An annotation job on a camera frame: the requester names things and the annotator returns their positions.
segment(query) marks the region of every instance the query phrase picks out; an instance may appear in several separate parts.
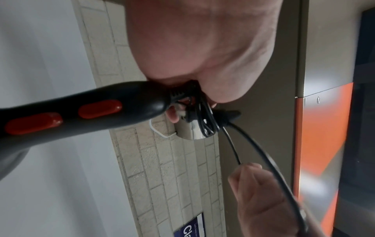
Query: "skin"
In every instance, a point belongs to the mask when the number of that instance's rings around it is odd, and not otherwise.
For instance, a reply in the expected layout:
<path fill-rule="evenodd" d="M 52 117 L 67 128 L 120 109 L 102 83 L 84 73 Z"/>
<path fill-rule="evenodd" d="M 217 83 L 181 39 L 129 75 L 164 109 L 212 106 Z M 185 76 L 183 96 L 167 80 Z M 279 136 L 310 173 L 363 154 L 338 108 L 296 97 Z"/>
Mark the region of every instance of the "skin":
<path fill-rule="evenodd" d="M 211 105 L 243 96 L 268 63 L 282 0 L 116 0 L 129 46 L 149 80 L 197 80 Z M 174 108 L 167 111 L 172 122 Z M 259 164 L 229 177 L 245 237 L 292 237 L 297 224 L 273 175 Z M 324 237 L 309 216 L 311 237 Z"/>

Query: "brick pattern tile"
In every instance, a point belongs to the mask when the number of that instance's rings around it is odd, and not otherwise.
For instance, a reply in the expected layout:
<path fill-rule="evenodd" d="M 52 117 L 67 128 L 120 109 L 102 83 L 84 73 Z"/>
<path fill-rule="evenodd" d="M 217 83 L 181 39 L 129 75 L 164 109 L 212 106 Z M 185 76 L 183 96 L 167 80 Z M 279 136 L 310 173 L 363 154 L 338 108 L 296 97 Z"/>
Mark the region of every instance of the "brick pattern tile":
<path fill-rule="evenodd" d="M 72 0 L 97 87 L 146 80 L 128 46 L 125 9 L 102 0 Z M 163 134 L 174 125 L 152 120 Z M 218 136 L 164 139 L 148 121 L 110 131 L 140 237 L 173 236 L 201 212 L 208 237 L 226 236 Z"/>

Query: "human hand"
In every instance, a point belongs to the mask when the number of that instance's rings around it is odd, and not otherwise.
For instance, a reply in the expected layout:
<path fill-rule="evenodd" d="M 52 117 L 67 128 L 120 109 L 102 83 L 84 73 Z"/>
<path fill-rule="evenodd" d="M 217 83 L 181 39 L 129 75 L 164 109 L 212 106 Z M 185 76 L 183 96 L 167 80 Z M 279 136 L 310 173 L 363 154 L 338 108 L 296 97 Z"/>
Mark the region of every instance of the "human hand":
<path fill-rule="evenodd" d="M 282 0 L 125 3 L 129 45 L 146 77 L 171 86 L 198 80 L 214 105 L 243 96 L 263 71 Z"/>
<path fill-rule="evenodd" d="M 259 164 L 240 165 L 228 178 L 238 203 L 238 220 L 245 237 L 296 237 L 295 214 L 272 173 Z M 307 212 L 307 237 L 325 237 Z"/>

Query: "black cable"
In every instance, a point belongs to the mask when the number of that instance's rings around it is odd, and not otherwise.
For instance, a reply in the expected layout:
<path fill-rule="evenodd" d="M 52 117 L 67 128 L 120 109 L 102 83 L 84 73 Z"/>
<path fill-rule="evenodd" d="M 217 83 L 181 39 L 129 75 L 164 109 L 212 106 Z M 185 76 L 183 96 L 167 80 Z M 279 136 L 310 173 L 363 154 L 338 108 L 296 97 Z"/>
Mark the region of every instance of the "black cable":
<path fill-rule="evenodd" d="M 228 132 L 227 132 L 227 130 L 226 130 L 225 128 L 222 128 L 222 130 L 223 130 L 225 136 L 226 136 L 227 139 L 228 139 L 228 142 L 229 142 L 229 144 L 230 144 L 230 147 L 232 148 L 232 151 L 233 151 L 233 153 L 234 153 L 234 157 L 236 158 L 236 161 L 237 161 L 238 165 L 240 165 L 240 164 L 241 164 L 241 161 L 239 160 L 239 157 L 238 157 L 238 154 L 237 154 L 236 148 L 234 147 L 234 144 L 233 144 L 232 138 L 229 136 L 229 134 L 228 134 Z"/>
<path fill-rule="evenodd" d="M 306 213 L 303 209 L 301 209 L 295 200 L 292 191 L 288 187 L 288 185 L 285 182 L 284 177 L 282 176 L 277 164 L 275 161 L 270 157 L 269 154 L 267 154 L 260 145 L 253 140 L 243 129 L 238 127 L 237 125 L 233 123 L 228 123 L 228 126 L 239 132 L 258 152 L 258 154 L 262 157 L 263 161 L 267 164 L 267 166 L 270 168 L 271 172 L 273 173 L 274 177 L 276 178 L 277 182 L 280 185 L 281 190 L 284 192 L 288 202 L 290 203 L 296 218 L 298 222 L 298 226 L 300 229 L 300 234 L 305 234 L 308 231 L 308 226 L 306 223 Z"/>

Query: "white surface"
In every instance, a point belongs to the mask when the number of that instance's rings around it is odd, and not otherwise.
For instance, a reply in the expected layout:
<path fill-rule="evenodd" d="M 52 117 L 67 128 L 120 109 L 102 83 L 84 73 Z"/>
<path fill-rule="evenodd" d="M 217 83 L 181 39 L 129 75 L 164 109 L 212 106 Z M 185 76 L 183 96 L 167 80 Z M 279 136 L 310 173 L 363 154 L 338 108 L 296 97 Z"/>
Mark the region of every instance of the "white surface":
<path fill-rule="evenodd" d="M 0 107 L 93 88 L 69 0 L 0 2 Z M 137 236 L 109 132 L 33 147 L 0 181 L 0 230 L 12 237 Z"/>

